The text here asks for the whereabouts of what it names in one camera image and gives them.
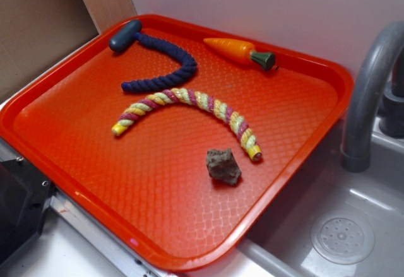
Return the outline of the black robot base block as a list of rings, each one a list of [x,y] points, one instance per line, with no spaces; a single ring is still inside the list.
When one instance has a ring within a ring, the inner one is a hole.
[[[53,182],[26,158],[1,162],[1,270],[42,234]]]

